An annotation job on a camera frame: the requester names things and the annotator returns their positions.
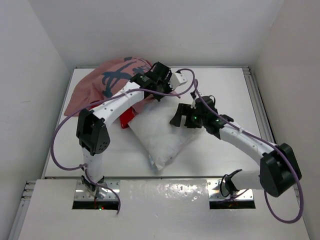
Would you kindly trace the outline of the red patterned pillowcase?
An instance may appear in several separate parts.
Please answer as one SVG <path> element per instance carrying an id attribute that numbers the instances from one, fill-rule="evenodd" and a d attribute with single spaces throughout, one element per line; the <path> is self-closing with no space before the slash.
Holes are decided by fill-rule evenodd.
<path id="1" fill-rule="evenodd" d="M 111 98 L 133 76 L 144 74 L 151 68 L 148 60 L 134 56 L 103 62 L 75 86 L 64 115 L 69 116 L 89 104 Z"/>

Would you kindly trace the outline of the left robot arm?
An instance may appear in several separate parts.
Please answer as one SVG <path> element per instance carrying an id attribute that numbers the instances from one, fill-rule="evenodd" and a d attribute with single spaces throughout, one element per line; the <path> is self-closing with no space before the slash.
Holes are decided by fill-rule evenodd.
<path id="1" fill-rule="evenodd" d="M 132 89 L 147 89 L 163 94 L 170 94 L 177 87 L 186 83 L 181 73 L 157 62 L 153 69 L 146 73 L 134 75 L 114 96 L 116 99 L 104 102 L 92 110 L 83 109 L 78 115 L 76 136 L 82 148 L 84 170 L 82 183 L 91 192 L 97 187 L 94 183 L 104 180 L 102 171 L 102 153 L 108 148 L 111 140 L 108 133 L 110 125 L 134 104 L 146 99 L 150 94 Z"/>

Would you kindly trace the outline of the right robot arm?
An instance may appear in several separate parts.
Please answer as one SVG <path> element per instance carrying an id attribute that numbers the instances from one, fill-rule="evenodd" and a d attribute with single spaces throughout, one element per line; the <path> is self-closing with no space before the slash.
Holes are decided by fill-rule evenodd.
<path id="1" fill-rule="evenodd" d="M 180 103 L 169 123 L 175 127 L 205 128 L 207 133 L 238 148 L 259 165 L 259 170 L 237 169 L 225 174 L 220 184 L 224 197 L 247 188 L 279 197 L 295 184 L 294 175 L 299 180 L 302 178 L 294 151 L 288 144 L 264 143 L 245 134 L 233 118 L 219 114 L 215 104 L 212 95 L 198 97 L 192 104 Z"/>

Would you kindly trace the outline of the white pillow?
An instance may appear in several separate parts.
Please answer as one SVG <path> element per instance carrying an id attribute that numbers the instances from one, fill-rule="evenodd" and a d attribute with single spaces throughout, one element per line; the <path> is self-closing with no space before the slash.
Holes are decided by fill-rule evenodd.
<path id="1" fill-rule="evenodd" d="M 160 102 L 146 104 L 142 112 L 129 123 L 141 144 L 148 152 L 152 168 L 160 172 L 176 155 L 202 132 L 202 128 L 175 127 L 170 120 L 175 115 L 180 99 L 164 97 Z"/>

